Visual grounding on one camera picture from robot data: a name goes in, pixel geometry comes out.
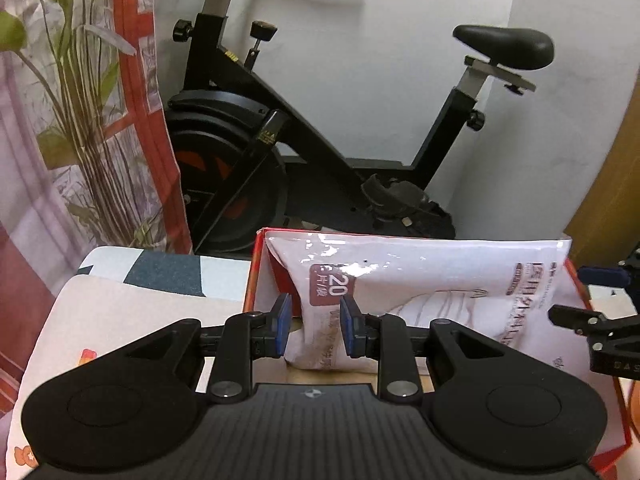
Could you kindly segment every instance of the bike frame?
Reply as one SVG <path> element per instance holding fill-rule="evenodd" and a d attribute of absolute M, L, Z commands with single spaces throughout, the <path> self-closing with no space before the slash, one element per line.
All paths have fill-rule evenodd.
<path fill-rule="evenodd" d="M 298 154 L 300 162 L 305 164 L 305 169 L 318 170 L 332 177 L 334 189 L 339 189 L 340 193 L 348 198 L 351 210 L 355 208 L 364 211 L 370 207 L 361 186 L 364 180 L 373 173 L 393 176 L 399 180 L 408 180 L 424 189 L 465 126 L 474 110 L 478 93 L 490 75 L 503 79 L 518 88 L 535 89 L 532 83 L 517 74 L 498 68 L 491 63 L 467 57 L 465 59 L 465 73 L 458 85 L 449 93 L 410 166 L 382 160 L 347 160 L 284 98 L 252 70 L 247 69 L 236 54 L 222 45 L 226 14 L 230 2 L 231 0 L 205 0 L 202 12 L 197 15 L 191 31 L 191 46 L 184 77 L 184 90 L 206 90 L 216 87 L 219 90 L 239 94 L 257 101 L 271 110 L 284 112 L 289 117 L 289 121 L 282 128 L 278 141 L 287 144 Z M 295 162 L 287 161 L 287 173 L 289 173 L 290 167 L 295 165 Z M 303 167 L 302 164 L 297 164 L 297 166 L 299 166 L 298 169 Z M 247 174 L 245 177 L 245 180 L 242 180 L 242 176 L 228 178 L 222 187 L 230 186 L 231 182 L 242 181 L 246 183 L 250 175 Z M 215 223 L 215 219 L 219 218 L 222 213 L 222 210 L 218 210 L 220 206 L 222 206 L 222 210 L 226 207 L 220 203 L 215 208 L 216 210 L 213 210 L 212 202 L 209 201 L 198 220 L 198 224 L 206 224 L 209 221 L 212 221 L 212 224 Z M 200 236 L 197 238 L 200 239 L 194 239 L 196 248 L 203 240 Z"/>

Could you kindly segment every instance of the bike seat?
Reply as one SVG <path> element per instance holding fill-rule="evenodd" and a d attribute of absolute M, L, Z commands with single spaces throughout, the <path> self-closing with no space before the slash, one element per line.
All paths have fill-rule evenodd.
<path fill-rule="evenodd" d="M 453 29 L 453 37 L 492 62 L 517 70 L 537 70 L 554 60 L 554 42 L 532 28 L 459 25 Z"/>

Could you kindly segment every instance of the wooden surface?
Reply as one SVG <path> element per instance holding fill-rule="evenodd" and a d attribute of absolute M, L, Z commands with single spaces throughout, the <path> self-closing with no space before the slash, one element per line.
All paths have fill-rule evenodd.
<path fill-rule="evenodd" d="M 565 232 L 576 267 L 615 266 L 640 240 L 640 78 L 600 173 Z"/>
<path fill-rule="evenodd" d="M 299 370 L 287 365 L 287 378 L 289 384 L 358 384 L 370 383 L 375 391 L 378 376 L 376 374 L 363 374 L 360 372 L 334 372 Z M 425 392 L 432 392 L 433 385 L 429 376 L 420 376 L 422 389 Z"/>

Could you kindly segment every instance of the pedal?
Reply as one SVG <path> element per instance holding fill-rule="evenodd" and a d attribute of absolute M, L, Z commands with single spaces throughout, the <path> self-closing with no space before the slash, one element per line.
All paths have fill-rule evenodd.
<path fill-rule="evenodd" d="M 407 327 L 348 296 L 348 354 L 369 384 L 252 385 L 252 361 L 284 354 L 291 300 L 224 326 L 183 319 L 36 388 L 22 428 L 30 480 L 596 480 L 606 426 L 573 376 L 447 319 Z M 216 359 L 196 393 L 204 357 Z M 435 392 L 423 393 L 415 357 Z"/>
<path fill-rule="evenodd" d="M 456 230 L 451 215 L 412 182 L 390 179 L 384 183 L 374 174 L 362 192 L 380 221 L 400 220 L 408 236 L 453 240 Z"/>

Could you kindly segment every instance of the green leaf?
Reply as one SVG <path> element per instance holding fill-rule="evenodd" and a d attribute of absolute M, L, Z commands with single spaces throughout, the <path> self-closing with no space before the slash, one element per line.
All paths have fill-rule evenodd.
<path fill-rule="evenodd" d="M 133 240 L 130 243 L 130 247 L 142 248 L 150 245 L 149 231 L 151 225 L 146 220 L 140 224 L 140 226 L 133 231 Z"/>
<path fill-rule="evenodd" d="M 107 70 L 102 73 L 102 81 L 100 81 L 100 102 L 102 106 L 105 105 L 107 99 L 113 92 L 113 89 L 118 82 L 118 75 L 120 74 L 120 63 L 114 61 L 111 63 Z"/>
<path fill-rule="evenodd" d="M 78 218 L 78 221 L 85 227 L 95 228 L 100 224 L 94 210 L 90 207 L 67 202 L 66 209 L 71 215 Z"/>
<path fill-rule="evenodd" d="M 59 127 L 50 126 L 36 136 L 44 163 L 49 170 L 78 163 L 78 156 L 71 142 Z"/>
<path fill-rule="evenodd" d="M 17 52 L 27 43 L 22 22 L 6 10 L 0 10 L 0 52 Z"/>

